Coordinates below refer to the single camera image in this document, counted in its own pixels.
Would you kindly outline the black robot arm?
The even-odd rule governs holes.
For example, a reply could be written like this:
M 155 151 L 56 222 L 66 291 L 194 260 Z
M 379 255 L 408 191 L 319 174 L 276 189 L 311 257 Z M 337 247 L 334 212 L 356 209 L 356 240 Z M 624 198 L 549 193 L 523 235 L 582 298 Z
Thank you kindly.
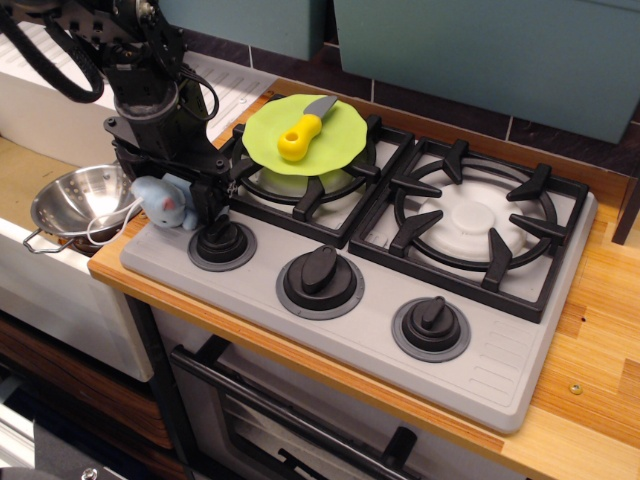
M 20 28 L 44 26 L 85 76 L 69 79 Z M 206 127 L 219 107 L 208 107 L 209 83 L 184 60 L 183 31 L 156 1 L 4 1 L 1 31 L 54 89 L 76 103 L 94 103 L 106 86 L 116 116 L 105 129 L 127 176 L 175 175 L 190 185 L 197 220 L 215 221 L 229 203 L 229 161 L 212 145 Z

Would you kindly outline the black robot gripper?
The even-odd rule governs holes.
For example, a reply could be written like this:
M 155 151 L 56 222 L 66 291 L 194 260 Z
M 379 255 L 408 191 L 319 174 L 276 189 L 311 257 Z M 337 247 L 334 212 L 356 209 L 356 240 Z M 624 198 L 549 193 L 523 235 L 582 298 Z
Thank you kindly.
M 204 99 L 177 99 L 156 105 L 116 101 L 117 114 L 105 129 L 114 137 L 116 158 L 130 180 L 169 173 L 191 185 L 200 224 L 228 215 L 233 181 L 230 162 L 207 136 Z

